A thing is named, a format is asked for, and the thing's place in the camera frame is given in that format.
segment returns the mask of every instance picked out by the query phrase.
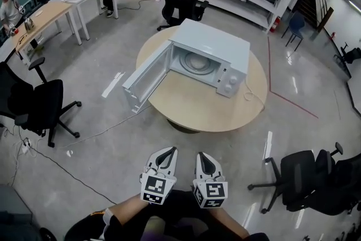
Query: power strip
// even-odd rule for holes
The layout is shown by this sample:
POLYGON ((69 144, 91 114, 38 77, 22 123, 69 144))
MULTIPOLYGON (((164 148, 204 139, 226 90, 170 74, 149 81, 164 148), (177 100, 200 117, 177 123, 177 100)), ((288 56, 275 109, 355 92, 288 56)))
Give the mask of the power strip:
POLYGON ((30 150, 31 146, 32 146, 31 141, 28 138, 25 138, 23 147, 21 148, 24 155, 30 150))

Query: kettle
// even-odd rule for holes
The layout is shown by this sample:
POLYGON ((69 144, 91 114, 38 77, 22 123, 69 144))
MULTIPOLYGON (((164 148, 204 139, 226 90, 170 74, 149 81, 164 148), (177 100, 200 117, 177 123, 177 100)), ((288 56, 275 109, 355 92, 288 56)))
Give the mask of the kettle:
POLYGON ((29 17, 25 19, 24 25, 27 32, 31 32, 35 27, 33 20, 29 17))

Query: white microwave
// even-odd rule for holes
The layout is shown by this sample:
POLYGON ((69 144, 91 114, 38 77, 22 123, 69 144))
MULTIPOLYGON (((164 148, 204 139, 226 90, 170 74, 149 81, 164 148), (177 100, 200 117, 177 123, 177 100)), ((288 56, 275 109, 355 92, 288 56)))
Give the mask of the white microwave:
POLYGON ((124 82, 131 110, 137 113, 172 70, 232 97, 248 71, 249 42, 186 19, 124 82))

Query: stairs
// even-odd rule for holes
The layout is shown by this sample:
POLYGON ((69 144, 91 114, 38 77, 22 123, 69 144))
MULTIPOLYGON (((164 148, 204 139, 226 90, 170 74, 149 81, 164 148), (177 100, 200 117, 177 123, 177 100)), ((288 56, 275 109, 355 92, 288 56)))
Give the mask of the stairs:
POLYGON ((313 28, 317 28, 316 0, 298 0, 293 11, 299 11, 313 28))

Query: red fire extinguisher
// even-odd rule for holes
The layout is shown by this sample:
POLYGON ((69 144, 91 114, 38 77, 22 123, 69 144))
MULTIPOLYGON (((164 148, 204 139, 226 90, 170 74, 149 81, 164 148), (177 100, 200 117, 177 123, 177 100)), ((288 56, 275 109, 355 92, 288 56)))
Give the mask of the red fire extinguisher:
POLYGON ((270 32, 274 32, 276 30, 277 25, 281 22, 281 18, 279 16, 276 18, 275 22, 273 23, 270 32))

